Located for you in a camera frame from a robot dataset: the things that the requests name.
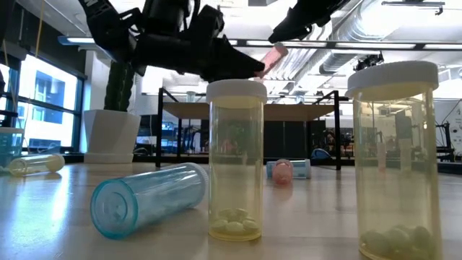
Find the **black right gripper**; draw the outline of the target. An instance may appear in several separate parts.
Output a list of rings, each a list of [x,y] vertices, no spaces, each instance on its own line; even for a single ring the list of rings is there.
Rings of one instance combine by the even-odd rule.
[[[270,43],[302,40],[313,30],[313,25],[324,26],[328,17],[342,9],[351,0],[299,0],[287,11],[287,16],[273,29]]]

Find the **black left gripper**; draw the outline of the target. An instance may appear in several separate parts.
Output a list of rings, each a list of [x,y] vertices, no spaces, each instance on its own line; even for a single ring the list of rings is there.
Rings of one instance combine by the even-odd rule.
[[[216,82],[249,79],[265,69],[225,36],[218,37],[225,26],[223,13],[200,1],[146,1],[141,25],[133,56],[133,69],[141,76],[155,66]]]

